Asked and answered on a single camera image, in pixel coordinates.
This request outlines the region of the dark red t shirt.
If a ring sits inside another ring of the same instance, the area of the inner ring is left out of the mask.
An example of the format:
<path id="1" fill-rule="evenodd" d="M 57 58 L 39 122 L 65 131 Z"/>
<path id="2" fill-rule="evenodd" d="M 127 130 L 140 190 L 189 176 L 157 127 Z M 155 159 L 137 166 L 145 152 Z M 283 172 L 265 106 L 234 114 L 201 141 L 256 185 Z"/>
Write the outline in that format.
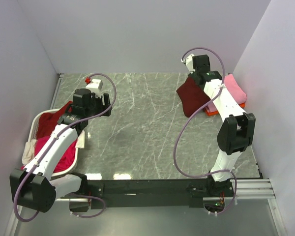
<path id="1" fill-rule="evenodd" d="M 184 115 L 188 118 L 210 101 L 210 98 L 196 85 L 195 81 L 190 76 L 187 77 L 176 92 L 181 100 Z"/>

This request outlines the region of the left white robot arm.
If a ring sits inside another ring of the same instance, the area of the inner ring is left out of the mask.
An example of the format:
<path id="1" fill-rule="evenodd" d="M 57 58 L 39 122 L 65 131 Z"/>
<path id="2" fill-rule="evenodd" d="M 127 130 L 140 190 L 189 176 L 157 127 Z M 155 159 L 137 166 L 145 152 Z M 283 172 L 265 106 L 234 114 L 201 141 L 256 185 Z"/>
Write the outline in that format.
<path id="1" fill-rule="evenodd" d="M 36 212 L 47 212 L 55 200 L 73 193 L 84 197 L 88 191 L 86 175 L 67 174 L 51 179 L 52 174 L 70 145 L 77 140 L 89 120 L 100 116 L 110 116 L 111 101 L 107 93 L 97 96 L 89 89 L 77 89 L 73 101 L 60 116 L 48 141 L 23 169 L 15 169 L 10 174 L 13 210 L 18 214 L 18 206 Z"/>

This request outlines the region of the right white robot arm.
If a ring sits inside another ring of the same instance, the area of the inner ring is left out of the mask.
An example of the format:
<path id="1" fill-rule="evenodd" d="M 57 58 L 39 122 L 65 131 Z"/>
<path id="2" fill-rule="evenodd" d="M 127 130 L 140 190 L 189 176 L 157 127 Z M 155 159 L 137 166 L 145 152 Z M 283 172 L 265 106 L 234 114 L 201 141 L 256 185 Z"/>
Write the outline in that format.
<path id="1" fill-rule="evenodd" d="M 231 171 L 240 155 L 252 145 L 256 118 L 235 101 L 226 87 L 226 76 L 211 70 L 208 55 L 191 54 L 187 61 L 192 79 L 213 100 L 222 119 L 217 135 L 219 153 L 206 184 L 207 193 L 217 196 L 231 187 Z"/>

